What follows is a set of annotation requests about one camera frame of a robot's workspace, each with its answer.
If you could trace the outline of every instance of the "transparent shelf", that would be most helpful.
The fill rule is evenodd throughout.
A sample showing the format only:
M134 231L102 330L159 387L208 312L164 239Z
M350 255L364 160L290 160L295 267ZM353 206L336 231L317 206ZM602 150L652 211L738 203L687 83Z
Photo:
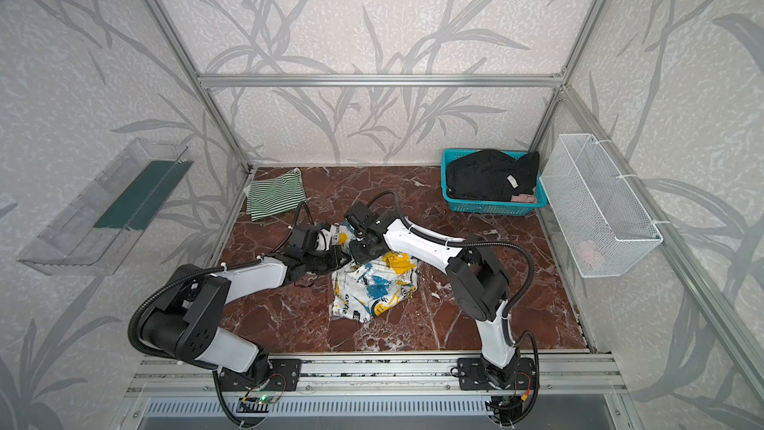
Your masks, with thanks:
M187 148L134 139L18 260L48 275L113 274L191 167Z
M621 276L663 242L594 135L560 135L541 182L583 277Z

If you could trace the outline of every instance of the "metal vent grille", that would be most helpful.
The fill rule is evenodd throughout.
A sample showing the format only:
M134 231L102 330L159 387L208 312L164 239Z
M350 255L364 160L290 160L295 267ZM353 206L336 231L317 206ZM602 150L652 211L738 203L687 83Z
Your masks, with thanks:
M254 406L269 417L296 416L485 416L487 397L282 397L277 403ZM238 399L226 398L235 412ZM152 397L145 417L221 416L215 397ZM240 416L252 414L237 413Z

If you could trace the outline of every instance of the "pink cloth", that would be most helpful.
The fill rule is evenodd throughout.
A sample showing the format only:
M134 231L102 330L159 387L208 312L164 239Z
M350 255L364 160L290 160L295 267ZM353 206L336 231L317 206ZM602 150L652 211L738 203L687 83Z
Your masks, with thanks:
M605 262L605 258L597 249L597 244L592 240L578 243L576 252L578 252L578 256L580 256L581 259L583 259L584 262L591 266L594 270L601 268Z
M510 199L512 203L538 203L534 195L517 195Z

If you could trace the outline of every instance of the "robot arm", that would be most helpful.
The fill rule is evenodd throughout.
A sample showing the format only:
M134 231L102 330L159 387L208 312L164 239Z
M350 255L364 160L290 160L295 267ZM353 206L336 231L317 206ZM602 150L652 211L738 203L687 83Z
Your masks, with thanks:
M359 238L350 244L356 263L366 263L395 250L423 260L447 275L454 299L477 324L488 380L500 389L514 382L520 355L509 328L509 279L489 247L470 246L481 238L470 236L467 241L445 236L408 221L406 226L400 216L393 213L379 216L361 203L351 206L345 217Z
M411 225L393 213L379 216L361 203L355 203L345 217L359 238L350 244L357 263L395 250L415 256L448 276L456 302L476 320L487 380L496 388L510 388L520 353L509 329L509 280L491 249L481 246L477 236L467 240L444 236ZM167 289L141 315L137 326L140 339L179 360L225 367L249 380L253 387L260 385L270 375L268 352L219 328L223 307L245 295L290 284L306 272L324 274L344 266L350 257L338 245L329 246L326 234L320 226L300 225L293 230L283 253ZM203 270L193 265L181 266L168 284L200 272Z

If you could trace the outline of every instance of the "clear plastic tray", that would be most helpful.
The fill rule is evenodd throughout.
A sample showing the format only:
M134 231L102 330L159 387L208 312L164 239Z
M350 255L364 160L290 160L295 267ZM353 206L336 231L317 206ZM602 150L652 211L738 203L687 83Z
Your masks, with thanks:
M134 139L18 260L48 275L113 274L186 174L187 148Z

